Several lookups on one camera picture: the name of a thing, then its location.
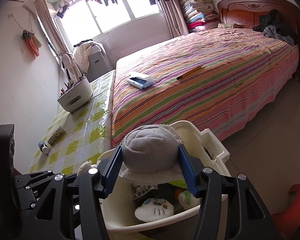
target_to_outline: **tile floor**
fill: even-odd
[[[230,152],[226,166],[231,175],[246,174],[271,214],[285,210],[288,190],[300,182],[300,83],[288,80],[274,102],[222,143]],[[156,240],[187,240],[196,222],[195,216],[143,233]]]

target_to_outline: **bottle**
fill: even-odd
[[[48,154],[49,148],[47,147],[47,145],[44,142],[39,142],[38,147],[39,147],[40,151],[42,151],[44,154]]]

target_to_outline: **white device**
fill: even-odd
[[[153,76],[149,76],[139,72],[130,72],[129,75],[130,77],[127,79],[127,82],[141,90],[145,90],[151,87],[154,83]]]
[[[83,76],[80,81],[75,83],[70,89],[58,98],[59,104],[67,112],[73,112],[80,106],[83,106],[92,96],[92,87]]]

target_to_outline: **plastic tablecloth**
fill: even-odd
[[[115,70],[91,82],[92,96],[89,102],[72,114],[61,108],[42,141],[48,145],[49,153],[39,149],[34,154],[29,173],[52,170],[69,175],[78,171],[81,164],[91,160],[96,163],[99,156],[111,149],[111,117]],[[47,143],[50,136],[62,127],[65,130],[53,146]]]

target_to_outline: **blue gripper pad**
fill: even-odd
[[[200,180],[200,172],[204,166],[199,158],[188,154],[183,144],[179,145],[178,151],[178,162],[183,178],[186,181],[188,191],[190,191],[194,197],[197,197],[199,193],[198,184]]]
[[[103,198],[107,198],[108,195],[112,193],[115,182],[117,181],[117,177],[119,175],[119,171],[121,169],[122,162],[122,148],[121,145],[118,145],[101,174]]]

